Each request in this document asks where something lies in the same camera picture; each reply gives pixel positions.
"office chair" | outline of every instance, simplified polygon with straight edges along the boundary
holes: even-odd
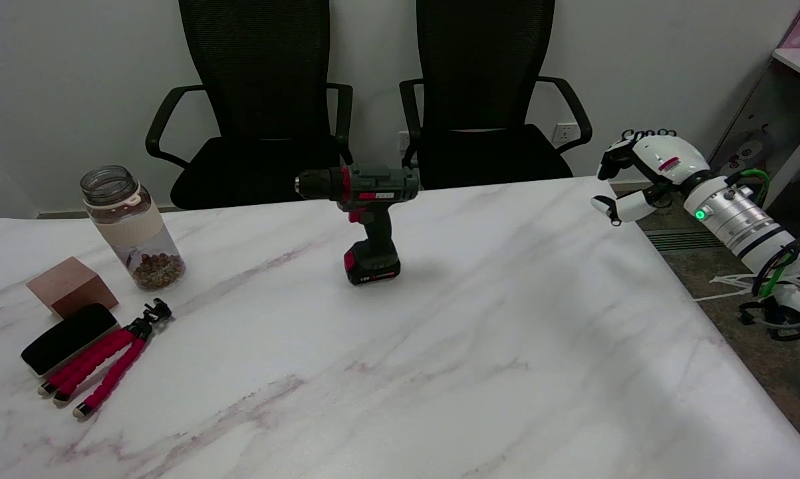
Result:
[[[184,168],[172,203],[185,210],[300,200],[302,170],[352,162],[352,87],[329,84],[329,0],[180,0],[187,46],[201,85],[166,95],[145,148]],[[327,88],[338,91],[335,134]],[[160,150],[181,97],[204,90],[220,137],[190,163]]]
[[[553,18],[554,0],[418,0],[424,78],[401,82],[400,95],[411,140],[403,162],[417,152],[425,188],[572,176],[561,154],[588,143],[592,126],[566,80],[539,76]],[[565,97],[578,140],[554,148],[524,124],[536,82],[551,82]]]

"marble table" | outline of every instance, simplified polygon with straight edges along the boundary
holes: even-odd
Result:
[[[424,192],[393,210],[402,275],[361,287],[363,229],[328,201],[168,214],[178,317],[86,422],[19,360],[55,321],[26,280],[76,255],[123,324],[154,295],[87,220],[0,220],[0,478],[800,479],[800,436],[639,228],[591,208],[609,193]]]

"wall outlet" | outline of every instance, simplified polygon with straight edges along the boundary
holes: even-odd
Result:
[[[412,140],[409,139],[408,131],[397,132],[397,151],[400,152],[400,158],[406,157],[406,150],[411,142]]]
[[[567,143],[580,137],[580,128],[576,122],[558,122],[551,143]]]

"cordless drill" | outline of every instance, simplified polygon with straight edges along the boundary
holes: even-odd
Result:
[[[349,214],[349,222],[364,225],[367,239],[344,254],[344,267],[354,285],[400,275],[400,258],[391,240],[391,204],[414,200],[420,191],[418,169],[382,164],[351,164],[326,170],[306,170],[294,188],[307,200],[328,199]]]

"green cable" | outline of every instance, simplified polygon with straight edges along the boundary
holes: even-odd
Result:
[[[784,261],[787,261],[788,258],[789,258],[789,255],[784,255],[777,262],[777,264],[781,264]],[[775,287],[775,285],[777,285],[777,282],[779,282],[779,280],[781,279],[781,275],[783,275],[783,269],[785,269],[785,266],[776,267],[775,272],[773,273],[773,275],[769,277],[769,282],[767,282],[767,284],[762,286],[761,291],[759,291],[759,296],[760,297],[766,298],[766,297],[769,297],[769,295],[771,295],[771,291],[773,291],[773,288]]]
[[[783,269],[785,269],[785,267],[782,266],[782,267],[779,267],[779,269],[775,270],[775,272],[773,273],[771,278],[769,278],[769,282],[767,283],[767,285],[765,285],[765,286],[763,286],[761,288],[761,297],[766,298],[766,297],[769,297],[769,295],[771,295],[771,290],[773,290],[775,285],[777,285],[777,282],[779,281],[779,279],[781,279],[781,275],[783,273]]]
[[[769,175],[764,170],[758,170],[756,168],[752,168],[750,170],[744,170],[744,172],[740,173],[742,176],[757,176],[759,179],[763,180],[763,188],[755,197],[755,203],[758,206],[763,206],[764,201],[767,199],[767,193],[769,193]]]

